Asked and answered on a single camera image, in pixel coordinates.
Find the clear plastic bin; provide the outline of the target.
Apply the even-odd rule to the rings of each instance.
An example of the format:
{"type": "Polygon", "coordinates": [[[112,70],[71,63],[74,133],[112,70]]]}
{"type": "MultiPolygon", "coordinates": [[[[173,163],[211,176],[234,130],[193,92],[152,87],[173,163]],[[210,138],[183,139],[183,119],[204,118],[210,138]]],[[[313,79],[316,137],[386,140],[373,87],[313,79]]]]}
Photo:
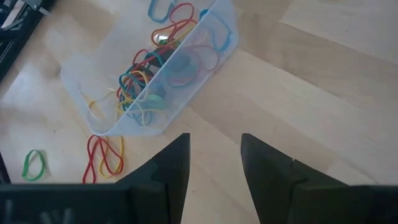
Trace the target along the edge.
{"type": "MultiPolygon", "coordinates": [[[[177,0],[177,4],[190,2],[195,8],[194,19],[198,22],[161,68],[151,67],[155,77],[149,84],[152,93],[159,93],[165,108],[152,111],[152,122],[139,126],[127,116],[119,114],[116,91],[119,76],[132,64],[140,49],[149,52],[157,48],[150,40],[155,29],[170,24],[152,21],[147,15],[151,0],[131,0],[121,17],[110,30],[101,45],[92,54],[73,54],[62,66],[62,80],[70,96],[79,108],[91,131],[99,136],[144,136],[159,134],[174,120],[195,96],[218,67],[236,48],[239,35],[232,0],[177,0]],[[216,33],[216,44],[221,47],[227,30],[210,12],[219,15],[232,31],[231,43],[224,52],[213,49],[211,36],[205,27],[216,33]],[[108,89],[115,90],[106,100],[96,104],[104,114],[96,119],[88,109],[91,100],[103,97],[108,89]]],[[[174,14],[174,19],[186,18],[190,9],[184,7],[174,14]]]]}

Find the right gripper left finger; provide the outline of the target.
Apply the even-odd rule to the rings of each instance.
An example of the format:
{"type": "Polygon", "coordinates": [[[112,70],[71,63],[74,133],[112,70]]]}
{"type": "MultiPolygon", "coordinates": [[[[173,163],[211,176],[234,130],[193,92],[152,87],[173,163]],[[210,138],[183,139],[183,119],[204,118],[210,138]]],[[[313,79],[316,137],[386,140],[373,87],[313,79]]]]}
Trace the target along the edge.
{"type": "Polygon", "coordinates": [[[126,187],[118,224],[181,224],[190,176],[190,135],[183,133],[117,182],[126,187]]]}

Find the teal rubber band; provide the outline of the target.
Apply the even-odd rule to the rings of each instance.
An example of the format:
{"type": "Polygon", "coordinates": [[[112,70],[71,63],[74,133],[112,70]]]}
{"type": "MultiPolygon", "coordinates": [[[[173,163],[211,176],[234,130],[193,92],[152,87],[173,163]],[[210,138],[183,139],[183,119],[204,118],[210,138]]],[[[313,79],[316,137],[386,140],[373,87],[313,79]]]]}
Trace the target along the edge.
{"type": "Polygon", "coordinates": [[[118,110],[127,111],[134,104],[135,110],[144,113],[161,110],[164,108],[164,99],[159,93],[152,93],[149,84],[155,75],[151,67],[161,68],[166,62],[162,58],[163,50],[149,52],[139,50],[132,59],[131,66],[119,76],[119,87],[116,94],[119,99],[118,110]]]}

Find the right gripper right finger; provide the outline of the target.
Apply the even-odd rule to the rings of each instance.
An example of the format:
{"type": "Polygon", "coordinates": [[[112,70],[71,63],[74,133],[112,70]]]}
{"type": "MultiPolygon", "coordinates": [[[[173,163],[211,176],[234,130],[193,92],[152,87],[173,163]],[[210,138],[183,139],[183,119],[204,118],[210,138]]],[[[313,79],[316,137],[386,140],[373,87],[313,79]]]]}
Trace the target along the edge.
{"type": "Polygon", "coordinates": [[[249,133],[241,136],[241,159],[261,224],[290,224],[290,205],[296,185],[345,185],[249,133]]]}

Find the green rubber band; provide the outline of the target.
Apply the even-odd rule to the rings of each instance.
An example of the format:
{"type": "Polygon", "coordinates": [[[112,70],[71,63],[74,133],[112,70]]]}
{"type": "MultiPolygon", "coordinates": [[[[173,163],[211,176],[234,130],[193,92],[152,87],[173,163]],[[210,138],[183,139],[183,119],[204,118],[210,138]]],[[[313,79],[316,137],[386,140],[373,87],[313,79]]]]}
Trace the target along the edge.
{"type": "Polygon", "coordinates": [[[165,108],[165,102],[161,96],[149,94],[145,99],[143,99],[141,106],[144,109],[162,110],[165,108]]]}
{"type": "Polygon", "coordinates": [[[21,174],[22,178],[29,182],[35,182],[36,180],[39,180],[40,178],[42,178],[43,175],[45,174],[45,172],[46,172],[46,161],[45,161],[44,155],[40,151],[35,150],[35,149],[29,151],[24,159],[24,166],[23,166],[23,170],[22,170],[22,174],[21,174]],[[37,156],[39,158],[41,168],[40,168],[39,173],[36,176],[31,177],[29,175],[29,167],[30,167],[30,161],[33,159],[33,156],[37,156]]]}

